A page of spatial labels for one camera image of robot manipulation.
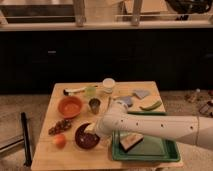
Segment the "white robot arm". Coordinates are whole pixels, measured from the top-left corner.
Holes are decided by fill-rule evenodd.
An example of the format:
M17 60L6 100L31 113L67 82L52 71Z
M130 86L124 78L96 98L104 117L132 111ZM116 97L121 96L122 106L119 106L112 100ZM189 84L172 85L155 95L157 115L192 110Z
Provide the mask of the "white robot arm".
M129 131L155 136L213 151L213 119L199 116L131 115L121 100L86 128L86 132L108 138L114 131Z

